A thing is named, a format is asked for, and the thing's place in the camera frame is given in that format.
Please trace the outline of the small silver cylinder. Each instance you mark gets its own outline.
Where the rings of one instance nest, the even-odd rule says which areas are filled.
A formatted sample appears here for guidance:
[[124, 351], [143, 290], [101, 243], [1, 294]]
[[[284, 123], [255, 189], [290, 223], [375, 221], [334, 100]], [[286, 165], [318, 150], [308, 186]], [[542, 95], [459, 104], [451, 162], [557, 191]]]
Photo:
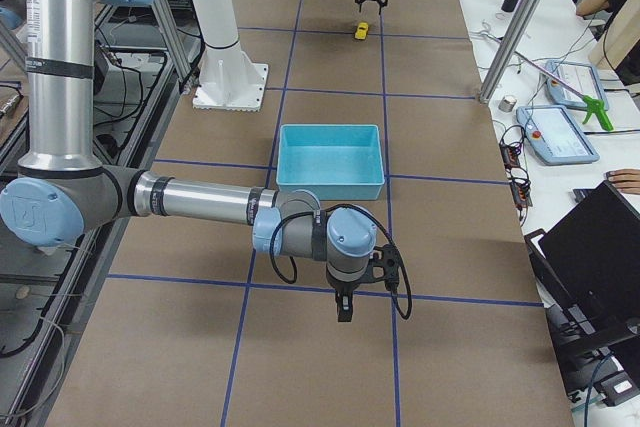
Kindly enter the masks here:
[[513, 95], [505, 95], [498, 104], [498, 109], [502, 112], [512, 112], [517, 104], [517, 98]]

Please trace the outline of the black laptop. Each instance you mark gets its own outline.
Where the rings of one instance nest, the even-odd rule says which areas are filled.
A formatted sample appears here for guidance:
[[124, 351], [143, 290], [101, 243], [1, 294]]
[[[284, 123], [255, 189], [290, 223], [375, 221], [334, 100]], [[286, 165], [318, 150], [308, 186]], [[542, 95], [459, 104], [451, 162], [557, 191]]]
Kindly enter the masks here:
[[540, 260], [536, 276], [560, 311], [576, 307], [583, 314], [573, 326], [567, 320], [549, 326], [555, 347], [639, 316], [639, 212], [610, 182], [525, 242]]

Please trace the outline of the light blue plastic bin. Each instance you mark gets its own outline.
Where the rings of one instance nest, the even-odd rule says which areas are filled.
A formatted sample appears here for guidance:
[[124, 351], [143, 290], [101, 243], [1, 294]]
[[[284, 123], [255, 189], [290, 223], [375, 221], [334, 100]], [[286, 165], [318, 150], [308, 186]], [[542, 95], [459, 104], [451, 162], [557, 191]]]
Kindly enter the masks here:
[[379, 128], [367, 124], [286, 124], [276, 182], [320, 200], [376, 200], [385, 184]]

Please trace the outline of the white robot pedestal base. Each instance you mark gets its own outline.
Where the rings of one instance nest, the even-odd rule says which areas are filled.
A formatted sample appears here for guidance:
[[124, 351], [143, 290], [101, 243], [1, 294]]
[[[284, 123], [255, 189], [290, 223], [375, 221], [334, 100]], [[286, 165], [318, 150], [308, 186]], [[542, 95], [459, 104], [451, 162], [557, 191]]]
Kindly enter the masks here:
[[205, 45], [193, 106], [258, 111], [269, 66], [244, 52], [232, 0], [192, 0]]

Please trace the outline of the green plastic grabber tool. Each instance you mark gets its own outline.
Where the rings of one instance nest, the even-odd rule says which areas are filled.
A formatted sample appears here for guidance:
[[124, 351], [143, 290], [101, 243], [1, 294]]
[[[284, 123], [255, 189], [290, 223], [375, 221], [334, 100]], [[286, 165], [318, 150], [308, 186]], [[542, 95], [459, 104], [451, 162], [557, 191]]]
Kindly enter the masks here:
[[547, 79], [552, 79], [555, 82], [557, 82], [558, 84], [564, 86], [568, 91], [574, 93], [575, 95], [579, 96], [581, 98], [581, 100], [586, 104], [587, 108], [585, 110], [585, 112], [587, 113], [583, 123], [586, 124], [590, 117], [592, 115], [595, 115], [601, 128], [606, 131], [606, 132], [612, 132], [614, 130], [614, 127], [609, 119], [609, 117], [606, 114], [606, 111], [608, 109], [604, 108], [604, 102], [598, 98], [594, 99], [589, 97], [586, 94], [582, 94], [579, 91], [577, 91], [575, 88], [571, 87], [569, 84], [567, 84], [566, 82], [564, 82], [563, 80], [561, 80], [560, 78], [558, 78], [556, 75], [554, 75], [552, 72], [547, 71], [545, 68], [541, 67], [540, 65], [536, 64], [535, 62], [522, 57], [522, 60], [526, 63], [528, 63], [529, 65], [531, 65], [532, 67], [536, 68], [538, 71], [541, 72], [542, 75], [544, 75]]

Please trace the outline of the aluminium frame post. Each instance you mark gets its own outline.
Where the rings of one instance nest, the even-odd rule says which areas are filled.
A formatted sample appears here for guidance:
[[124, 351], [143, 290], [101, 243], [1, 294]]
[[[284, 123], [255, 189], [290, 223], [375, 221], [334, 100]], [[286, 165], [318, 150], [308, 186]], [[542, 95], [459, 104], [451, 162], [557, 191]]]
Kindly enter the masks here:
[[478, 93], [478, 100], [482, 104], [487, 104], [493, 96], [539, 2], [540, 0], [521, 0], [516, 8]]

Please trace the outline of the yellow beetle toy car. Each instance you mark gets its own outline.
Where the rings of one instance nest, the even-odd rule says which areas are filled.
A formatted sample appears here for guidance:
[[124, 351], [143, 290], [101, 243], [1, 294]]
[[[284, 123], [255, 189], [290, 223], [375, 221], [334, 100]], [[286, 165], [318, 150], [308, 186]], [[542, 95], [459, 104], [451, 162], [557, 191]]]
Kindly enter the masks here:
[[367, 22], [360, 22], [354, 32], [354, 38], [356, 40], [364, 41], [368, 36], [368, 32], [369, 24]]

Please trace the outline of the teach pendant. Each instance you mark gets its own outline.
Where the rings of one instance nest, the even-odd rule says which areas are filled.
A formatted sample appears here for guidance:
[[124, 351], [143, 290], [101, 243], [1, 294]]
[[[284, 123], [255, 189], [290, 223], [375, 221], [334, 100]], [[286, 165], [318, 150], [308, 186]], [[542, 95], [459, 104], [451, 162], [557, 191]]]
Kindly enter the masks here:
[[[608, 109], [608, 101], [597, 69], [590, 63], [578, 63], [550, 59], [546, 61], [545, 69], [591, 98], [598, 98]], [[559, 105], [569, 109], [585, 111], [587, 106], [581, 98], [568, 91], [564, 86], [552, 79], [546, 80], [547, 91], [551, 99]]]
[[586, 134], [562, 105], [517, 107], [516, 120], [545, 165], [592, 164], [600, 159]]

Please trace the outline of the far teach pendant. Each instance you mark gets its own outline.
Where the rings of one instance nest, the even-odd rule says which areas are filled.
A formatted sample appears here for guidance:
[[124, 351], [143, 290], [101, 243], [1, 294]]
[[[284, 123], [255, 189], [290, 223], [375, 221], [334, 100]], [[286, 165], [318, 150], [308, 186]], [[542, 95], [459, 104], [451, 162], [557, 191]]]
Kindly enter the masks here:
[[[597, 69], [590, 63], [578, 63], [550, 59], [546, 61], [545, 69], [591, 98], [598, 98], [608, 109], [608, 101]], [[581, 98], [568, 91], [564, 86], [552, 79], [546, 80], [547, 91], [551, 99], [559, 105], [569, 109], [585, 111], [587, 106]]]

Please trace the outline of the near teach pendant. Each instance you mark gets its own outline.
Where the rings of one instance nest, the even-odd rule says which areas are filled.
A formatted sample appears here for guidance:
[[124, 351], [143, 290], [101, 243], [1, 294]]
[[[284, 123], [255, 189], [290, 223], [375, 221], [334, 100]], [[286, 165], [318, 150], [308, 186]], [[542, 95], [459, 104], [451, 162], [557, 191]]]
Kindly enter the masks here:
[[586, 134], [562, 105], [517, 107], [516, 120], [545, 165], [592, 164], [600, 159]]

